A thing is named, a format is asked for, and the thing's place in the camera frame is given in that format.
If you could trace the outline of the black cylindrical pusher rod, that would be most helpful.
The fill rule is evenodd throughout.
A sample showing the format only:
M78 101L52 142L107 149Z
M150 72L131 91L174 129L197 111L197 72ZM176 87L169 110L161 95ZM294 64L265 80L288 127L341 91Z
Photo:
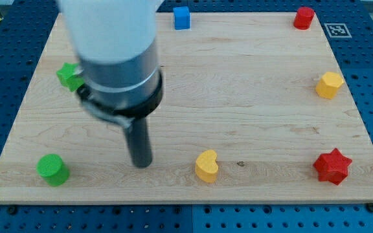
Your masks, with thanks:
M132 164L138 168L148 167L152 163L153 153L147 119L133 119L128 127L124 128L124 134Z

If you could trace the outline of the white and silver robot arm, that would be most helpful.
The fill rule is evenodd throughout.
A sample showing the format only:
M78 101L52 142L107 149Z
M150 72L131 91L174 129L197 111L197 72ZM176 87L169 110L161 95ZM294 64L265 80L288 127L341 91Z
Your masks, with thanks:
M77 90L92 116L119 125L131 161L152 163L146 117L161 103L155 13L161 1L61 0L58 7L79 59Z

